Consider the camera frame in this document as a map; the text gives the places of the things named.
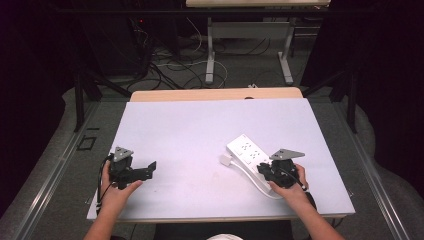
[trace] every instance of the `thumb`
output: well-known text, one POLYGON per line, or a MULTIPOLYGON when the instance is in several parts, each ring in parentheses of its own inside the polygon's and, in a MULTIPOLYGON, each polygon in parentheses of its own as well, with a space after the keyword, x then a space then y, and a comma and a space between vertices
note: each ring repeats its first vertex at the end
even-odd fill
POLYGON ((130 185, 128 185, 123 191, 127 193, 128 196, 130 196, 138 187, 141 186, 143 182, 141 180, 137 180, 130 185))

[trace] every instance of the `power outlet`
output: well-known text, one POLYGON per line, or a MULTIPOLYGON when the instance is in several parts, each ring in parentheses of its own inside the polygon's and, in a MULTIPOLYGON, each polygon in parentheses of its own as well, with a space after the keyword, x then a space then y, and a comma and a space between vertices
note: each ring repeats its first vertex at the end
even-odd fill
POLYGON ((227 150, 264 192, 272 196, 278 196, 272 191, 265 177, 258 172, 257 166, 259 164, 271 164, 272 162, 262 149, 253 143, 246 135, 242 134, 240 137, 227 144, 227 150))

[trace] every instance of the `human hand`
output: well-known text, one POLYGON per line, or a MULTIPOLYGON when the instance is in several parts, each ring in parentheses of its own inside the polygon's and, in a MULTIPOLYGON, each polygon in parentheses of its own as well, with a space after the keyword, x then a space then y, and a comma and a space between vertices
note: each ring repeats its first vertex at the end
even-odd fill
POLYGON ((106 161, 102 172, 102 212, 108 212, 114 217, 118 217, 122 209, 125 207, 130 195, 143 183, 141 180, 135 181, 128 185, 125 189, 116 188, 115 184, 109 179, 110 161, 106 161))
MULTIPOLYGON (((305 168, 299 164, 295 164, 295 166, 299 174, 300 182, 308 189, 309 184, 306 181, 305 168)), ((287 204, 289 204, 289 206, 295 211, 298 208, 305 206, 305 204, 311 205, 302 187, 297 183, 293 184, 290 188, 282 188, 272 181, 269 182, 269 185, 272 190, 282 196, 286 200, 287 204)))

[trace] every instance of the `forearm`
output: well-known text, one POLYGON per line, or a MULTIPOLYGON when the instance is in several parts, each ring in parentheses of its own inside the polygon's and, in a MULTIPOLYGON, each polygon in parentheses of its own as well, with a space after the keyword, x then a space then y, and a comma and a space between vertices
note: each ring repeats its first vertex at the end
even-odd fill
POLYGON ((112 235, 113 226, 118 218, 118 214, 114 211, 100 211, 99 216, 94 221, 88 233, 85 235, 84 240, 90 239, 110 239, 112 235))
POLYGON ((294 209, 314 240, 344 239, 319 213, 306 205, 294 209))

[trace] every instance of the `finger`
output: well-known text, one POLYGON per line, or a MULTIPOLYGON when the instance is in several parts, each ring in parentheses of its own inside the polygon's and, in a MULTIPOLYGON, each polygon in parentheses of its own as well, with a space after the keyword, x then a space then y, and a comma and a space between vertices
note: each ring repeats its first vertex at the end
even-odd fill
POLYGON ((297 173, 299 174, 299 180, 303 183, 303 185, 306 186, 306 188, 309 188, 308 182, 306 181, 306 170, 304 167, 302 167, 300 164, 296 164, 297 173))
POLYGON ((123 191, 127 194, 127 196, 130 196, 138 187, 141 186, 143 182, 141 180, 137 180, 130 185, 128 185, 123 191))
POLYGON ((272 189, 274 192, 276 192, 276 193, 278 193, 278 194, 280 194, 280 193, 284 193, 284 190, 285 190, 285 189, 283 189, 283 188, 281 188, 280 186, 278 186, 275 182, 273 182, 273 181, 269 181, 269 182, 268 182, 268 184, 269 184, 269 186, 271 187, 271 189, 272 189))
POLYGON ((110 184, 110 180, 109 180, 109 169, 110 169, 110 161, 107 160, 105 165, 103 166, 103 170, 102 170, 102 182, 103 184, 110 184))

